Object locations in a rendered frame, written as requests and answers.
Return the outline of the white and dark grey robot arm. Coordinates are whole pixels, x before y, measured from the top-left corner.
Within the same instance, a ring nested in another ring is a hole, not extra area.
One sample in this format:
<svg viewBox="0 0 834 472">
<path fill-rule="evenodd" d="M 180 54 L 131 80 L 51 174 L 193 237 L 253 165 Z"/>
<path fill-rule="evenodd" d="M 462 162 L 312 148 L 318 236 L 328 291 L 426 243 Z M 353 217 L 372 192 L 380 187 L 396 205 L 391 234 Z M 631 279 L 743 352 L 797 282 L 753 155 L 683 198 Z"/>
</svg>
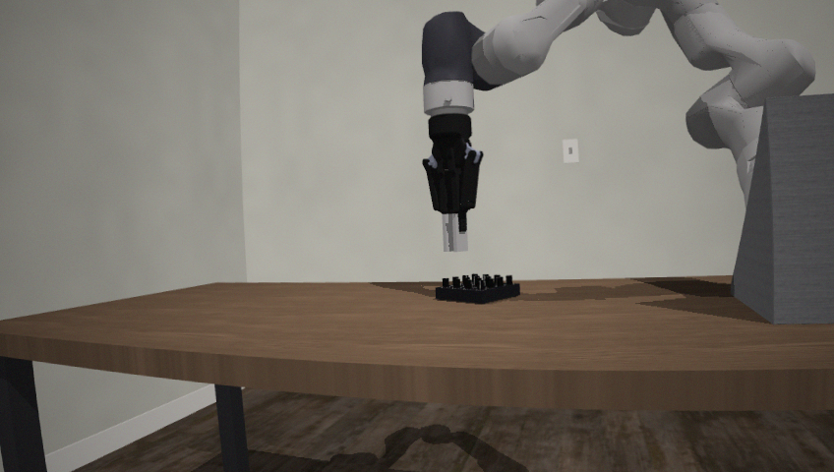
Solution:
<svg viewBox="0 0 834 472">
<path fill-rule="evenodd" d="M 745 33 L 716 0 L 536 0 L 531 13 L 509 16 L 486 33 L 462 12 L 440 13 L 423 28 L 424 113 L 468 115 L 473 89 L 495 89 L 537 71 L 552 42 L 593 12 L 609 30 L 632 36 L 656 8 L 693 67 L 732 68 L 685 121 L 695 142 L 731 149 L 746 209 L 764 99 L 800 95 L 815 79 L 815 62 L 793 39 Z"/>
</svg>

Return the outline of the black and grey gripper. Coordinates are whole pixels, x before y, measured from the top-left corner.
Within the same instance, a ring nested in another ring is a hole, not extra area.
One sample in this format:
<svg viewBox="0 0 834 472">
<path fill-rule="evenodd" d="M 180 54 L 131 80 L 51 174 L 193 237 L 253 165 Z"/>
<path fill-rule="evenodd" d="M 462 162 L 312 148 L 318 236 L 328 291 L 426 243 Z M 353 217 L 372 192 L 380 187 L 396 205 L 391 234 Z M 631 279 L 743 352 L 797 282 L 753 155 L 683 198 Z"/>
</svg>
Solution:
<svg viewBox="0 0 834 472">
<path fill-rule="evenodd" d="M 450 113 L 428 120 L 432 155 L 423 159 L 433 209 L 443 217 L 444 252 L 468 251 L 466 213 L 476 206 L 483 151 L 472 148 L 471 117 Z"/>
</svg>

